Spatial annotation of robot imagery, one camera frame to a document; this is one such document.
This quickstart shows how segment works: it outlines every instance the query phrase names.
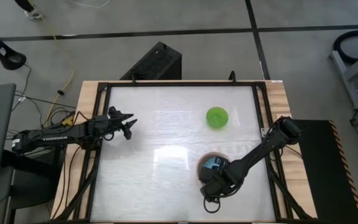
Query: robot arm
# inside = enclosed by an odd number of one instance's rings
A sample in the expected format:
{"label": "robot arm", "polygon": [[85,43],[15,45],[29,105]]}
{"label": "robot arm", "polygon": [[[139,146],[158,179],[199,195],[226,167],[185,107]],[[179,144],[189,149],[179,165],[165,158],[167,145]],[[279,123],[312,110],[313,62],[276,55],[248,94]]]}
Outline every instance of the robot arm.
{"label": "robot arm", "polygon": [[289,117],[281,117],[270,128],[265,139],[242,159],[229,162],[222,157],[212,158],[215,166],[202,167],[200,181],[205,185],[201,188],[207,202],[219,203],[220,197],[235,194],[241,187],[249,169],[275,149],[286,144],[296,144],[301,131]]}
{"label": "robot arm", "polygon": [[84,123],[73,126],[56,124],[40,130],[25,130],[13,137],[12,152],[18,155],[31,152],[38,147],[56,146],[61,144],[79,144],[83,149],[95,150],[100,145],[100,139],[114,132],[122,130],[127,140],[131,139],[130,128],[136,119],[126,124],[122,122],[133,114],[122,114],[115,107],[110,107],[108,115],[94,116]]}

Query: gray floor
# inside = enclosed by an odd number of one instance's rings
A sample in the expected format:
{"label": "gray floor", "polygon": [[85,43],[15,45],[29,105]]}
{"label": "gray floor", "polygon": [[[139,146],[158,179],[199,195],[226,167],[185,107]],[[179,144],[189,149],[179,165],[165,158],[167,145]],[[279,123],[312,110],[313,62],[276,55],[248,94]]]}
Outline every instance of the gray floor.
{"label": "gray floor", "polygon": [[[83,0],[100,5],[102,0]],[[67,1],[38,0],[46,22],[27,20],[13,0],[0,0],[0,37],[95,34],[156,30],[250,28],[242,0],[111,0],[102,9]],[[358,25],[358,1],[252,0],[258,27]],[[358,189],[358,136],[349,124],[352,106],[328,55],[337,36],[348,30],[260,33],[271,79],[284,80],[294,118],[332,119],[337,124]],[[183,54],[183,79],[261,80],[262,71],[252,33],[169,35],[60,40],[69,56],[52,40],[7,42],[26,54],[33,68],[27,95],[53,100],[75,69],[75,78],[59,102],[75,106],[83,80],[117,80],[154,44],[162,41]],[[358,56],[358,39],[344,48]],[[0,84],[14,82],[22,90],[28,69],[7,71],[0,64]],[[50,105],[38,103],[44,119]],[[39,114],[25,101],[12,114],[11,129],[39,127]],[[18,212],[16,223],[46,220],[46,207]]]}

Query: black metal frame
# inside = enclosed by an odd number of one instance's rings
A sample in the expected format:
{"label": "black metal frame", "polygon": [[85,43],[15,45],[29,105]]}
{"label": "black metal frame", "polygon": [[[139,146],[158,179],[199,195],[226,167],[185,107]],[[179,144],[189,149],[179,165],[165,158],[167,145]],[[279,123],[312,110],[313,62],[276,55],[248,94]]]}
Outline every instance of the black metal frame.
{"label": "black metal frame", "polygon": [[[263,121],[263,117],[262,117],[262,112],[261,112],[261,108],[260,108],[260,103],[259,103],[259,94],[258,94],[258,90],[261,90],[262,92],[262,97],[264,100],[264,105],[265,105],[265,110],[266,110],[266,115],[267,115],[267,122],[268,125],[271,126],[273,124],[273,119],[272,119],[272,112],[270,110],[270,104],[269,104],[269,99],[267,96],[267,90],[266,90],[266,84],[265,82],[237,82],[236,80],[236,74],[234,72],[232,72],[230,74],[229,79],[231,79],[231,82],[136,82],[135,80],[133,80],[132,82],[119,82],[119,83],[99,83],[98,85],[98,90],[97,90],[97,94],[96,94],[96,99],[95,99],[95,104],[94,104],[94,108],[93,108],[93,116],[98,115],[98,110],[99,110],[99,106],[101,103],[101,95],[103,91],[106,91],[106,97],[104,99],[104,103],[103,103],[103,114],[107,114],[107,110],[108,110],[108,104],[109,104],[109,99],[110,99],[110,93],[111,93],[111,88],[112,87],[133,87],[133,86],[250,86],[252,87],[252,92],[254,94],[254,101],[255,101],[255,107],[256,107],[256,112],[257,112],[257,117],[258,117],[258,123],[259,123],[259,128],[264,128],[264,121]],[[96,152],[97,155],[95,155],[95,161],[99,163],[99,159],[100,159],[100,151]],[[276,165],[277,165],[277,171],[278,171],[278,175],[280,180],[282,181],[282,184],[285,186],[285,188],[287,188],[287,184],[285,182],[285,176],[284,176],[284,171],[283,171],[283,166],[282,166],[282,162],[281,162],[281,158],[280,158],[280,154],[279,151],[274,151],[274,155],[276,158]],[[90,159],[90,152],[87,152],[85,154],[85,158],[84,158],[84,162],[83,162],[83,168],[82,168],[82,172],[81,172],[81,178],[80,178],[80,185],[81,183],[84,182],[85,178],[86,178],[86,171],[88,170],[88,165],[89,165],[89,159]],[[265,163],[266,163],[266,168],[267,170],[269,170],[271,167],[269,164],[271,164],[271,160],[270,157],[266,157],[265,158]],[[275,182],[273,181],[272,178],[268,177],[268,181],[269,181],[269,186],[270,186],[270,193],[272,196],[272,202],[273,202],[273,210],[274,210],[274,214],[275,214],[275,219],[279,220],[281,219],[281,213],[280,213],[280,206],[278,204],[278,195],[277,195],[277,191],[275,188]],[[95,190],[95,186],[96,186],[96,178],[93,180],[90,189],[89,189],[89,196],[88,196],[88,203],[86,205],[86,215],[85,215],[85,219],[86,220],[90,220],[91,218],[91,210],[92,210],[92,204],[93,204],[93,198],[94,198],[94,190]],[[290,208],[290,205],[287,201],[286,198],[284,198],[284,202],[285,202],[285,208],[287,211],[287,218],[293,218],[293,214],[292,214],[292,209]],[[79,213],[80,213],[80,207],[81,207],[81,201],[78,203],[78,205],[76,206],[75,210],[74,210],[74,216],[73,219],[79,219]]]}

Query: tabletop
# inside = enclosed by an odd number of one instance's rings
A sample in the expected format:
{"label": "tabletop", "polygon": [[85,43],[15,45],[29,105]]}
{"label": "tabletop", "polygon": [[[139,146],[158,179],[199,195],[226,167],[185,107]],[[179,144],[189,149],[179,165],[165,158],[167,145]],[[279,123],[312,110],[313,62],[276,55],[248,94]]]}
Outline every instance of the tabletop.
{"label": "tabletop", "polygon": [[[99,82],[121,83],[121,82],[127,82],[127,81],[85,81],[85,82],[83,82],[80,97],[78,100],[77,111],[81,111],[86,117],[92,117],[94,103],[95,103],[94,101],[96,98],[96,92],[97,92],[97,87],[98,87]],[[153,81],[143,81],[143,82],[168,82],[168,81],[162,81],[162,80],[154,81],[153,80]],[[227,80],[224,80],[224,81],[202,80],[201,81],[200,80],[200,81],[186,81],[186,82],[216,82],[216,83],[219,83],[219,82],[229,82],[229,81],[227,81]],[[267,89],[267,95],[268,95],[268,100],[269,100],[270,110],[272,113],[273,120],[276,120],[277,118],[279,118],[281,116],[291,116],[290,107],[288,105],[288,100],[287,100],[287,96],[285,93],[283,82],[282,81],[265,81],[265,85],[266,85],[266,89]],[[263,121],[265,123],[265,126],[268,126],[266,112],[265,112],[265,110],[263,110],[264,109],[264,101],[261,97],[261,94],[259,94],[259,96],[260,96],[259,101],[260,101],[260,107],[262,110]],[[101,112],[102,112],[102,104],[100,104],[100,107],[99,107],[99,114],[101,114]],[[83,118],[78,117],[77,123],[81,123],[83,121],[84,121]],[[69,145],[67,148],[67,153],[66,153],[66,158],[65,158],[65,161],[66,161],[66,163],[65,163],[66,183],[68,182],[67,173],[69,172],[70,161],[71,161],[77,148],[78,148],[78,146],[76,146],[76,145]],[[300,149],[297,145],[293,146],[293,148],[300,153]],[[75,154],[73,163],[71,165],[71,171],[70,171],[71,172],[70,185],[67,186],[67,184],[66,184],[64,189],[63,189],[63,176],[64,175],[63,175],[63,170],[62,170],[62,174],[60,176],[60,181],[59,181],[59,186],[57,189],[57,194],[55,197],[56,198],[55,203],[53,205],[51,218],[53,218],[55,213],[57,213],[55,215],[55,217],[56,217],[58,214],[60,214],[63,211],[63,209],[65,207],[64,203],[65,203],[66,198],[68,199],[68,201],[70,201],[72,199],[72,197],[74,196],[74,194],[76,194],[76,191],[78,190],[78,185],[80,182],[80,175],[81,175],[81,171],[82,171],[82,167],[83,167],[84,155],[85,155],[85,151],[82,151],[82,150],[78,151]],[[294,152],[284,150],[281,160],[282,160],[282,164],[283,164],[283,170],[284,170],[288,190],[294,196],[296,201],[303,207],[303,209],[305,210],[306,213],[308,213],[312,217],[316,217],[316,210],[314,208],[314,203],[313,203],[313,199],[311,196],[310,187],[308,184],[308,179],[306,176],[306,171],[305,171],[305,167],[303,165],[302,159]],[[93,163],[92,156],[89,159],[89,163],[90,164]],[[89,189],[85,192],[83,199],[82,199],[80,215],[79,215],[80,218],[85,217],[86,204],[88,202],[88,191],[89,191]],[[286,211],[285,211],[285,206],[284,206],[284,202],[283,202],[283,197],[279,190],[277,190],[277,192],[278,192],[278,201],[279,201],[281,216],[286,217]],[[61,198],[63,199],[63,205],[61,205],[59,207]]]}

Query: black panel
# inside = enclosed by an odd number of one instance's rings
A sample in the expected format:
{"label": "black panel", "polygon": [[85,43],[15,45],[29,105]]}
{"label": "black panel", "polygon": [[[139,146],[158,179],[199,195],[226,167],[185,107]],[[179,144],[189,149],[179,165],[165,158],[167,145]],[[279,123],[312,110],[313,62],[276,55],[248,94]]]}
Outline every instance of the black panel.
{"label": "black panel", "polygon": [[300,149],[317,216],[338,223],[358,223],[358,209],[329,121],[296,120]]}
{"label": "black panel", "polygon": [[181,53],[158,42],[120,80],[181,80]]}

